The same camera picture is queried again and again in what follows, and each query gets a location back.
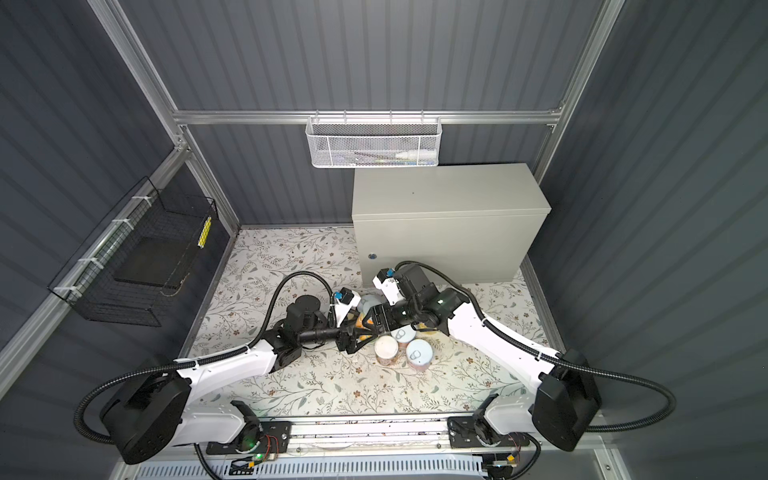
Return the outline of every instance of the cabinet door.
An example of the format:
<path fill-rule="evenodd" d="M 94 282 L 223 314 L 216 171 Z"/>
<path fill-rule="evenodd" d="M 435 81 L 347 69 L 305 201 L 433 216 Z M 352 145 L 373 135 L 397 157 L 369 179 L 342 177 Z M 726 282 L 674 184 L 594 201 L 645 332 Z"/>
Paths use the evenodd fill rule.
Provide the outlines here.
<path fill-rule="evenodd" d="M 356 220 L 363 286 L 402 260 L 427 263 L 461 283 L 512 281 L 546 215 Z M 430 274 L 437 284 L 445 282 Z"/>

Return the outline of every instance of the black wire basket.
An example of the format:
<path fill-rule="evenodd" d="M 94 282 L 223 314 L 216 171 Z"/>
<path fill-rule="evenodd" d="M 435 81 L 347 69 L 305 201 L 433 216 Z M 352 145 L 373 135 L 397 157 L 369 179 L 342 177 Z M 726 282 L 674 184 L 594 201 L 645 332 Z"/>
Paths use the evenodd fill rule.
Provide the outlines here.
<path fill-rule="evenodd" d="M 136 200 L 92 255 L 68 263 L 74 273 L 65 265 L 48 285 L 85 319 L 160 326 L 217 219 L 208 197 L 153 189 Z"/>

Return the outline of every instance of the metal cabinet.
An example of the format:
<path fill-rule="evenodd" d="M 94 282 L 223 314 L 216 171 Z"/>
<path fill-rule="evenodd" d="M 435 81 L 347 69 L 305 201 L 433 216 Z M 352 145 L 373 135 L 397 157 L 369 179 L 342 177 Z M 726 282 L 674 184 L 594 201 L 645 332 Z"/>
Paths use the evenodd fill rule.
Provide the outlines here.
<path fill-rule="evenodd" d="M 364 284 L 401 260 L 461 283 L 512 281 L 550 209 L 525 164 L 357 169 Z"/>

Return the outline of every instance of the yellow label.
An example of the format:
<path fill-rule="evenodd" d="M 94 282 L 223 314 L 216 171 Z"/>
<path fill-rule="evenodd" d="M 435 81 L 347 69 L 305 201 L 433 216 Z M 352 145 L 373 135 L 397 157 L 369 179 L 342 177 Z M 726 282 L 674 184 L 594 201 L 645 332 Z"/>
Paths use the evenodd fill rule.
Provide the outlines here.
<path fill-rule="evenodd" d="M 197 241 L 197 246 L 200 248 L 205 247 L 205 240 L 208 240 L 208 232 L 210 232 L 210 217 L 208 217 L 207 220 L 205 220 L 205 225 L 203 225 L 203 231 L 200 232 L 200 239 Z"/>

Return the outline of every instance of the floral pattern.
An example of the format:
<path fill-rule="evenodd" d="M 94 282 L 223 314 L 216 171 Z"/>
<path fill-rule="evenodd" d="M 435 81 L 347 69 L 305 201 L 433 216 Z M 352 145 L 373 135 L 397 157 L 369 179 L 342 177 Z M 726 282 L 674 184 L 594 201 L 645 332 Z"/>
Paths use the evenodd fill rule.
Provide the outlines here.
<path fill-rule="evenodd" d="M 260 328 L 277 284 L 294 270 L 312 270 L 337 290 L 363 288 L 352 228 L 241 230 L 200 326 L 192 355 L 206 355 L 246 343 Z M 529 339 L 547 345 L 522 274 L 509 283 L 466 285 L 482 309 Z M 327 302 L 323 287 L 299 276 L 283 288 L 270 326 L 285 317 L 300 295 Z M 416 372 L 404 357 L 391 366 L 376 361 L 372 345 L 354 355 L 328 343 L 305 350 L 301 358 L 274 374 L 233 383 L 202 403 L 243 400 L 260 416 L 357 415 L 473 410 L 492 392 L 524 395 L 523 385 L 473 347 L 439 332 L 418 333 L 435 355 L 426 372 Z"/>

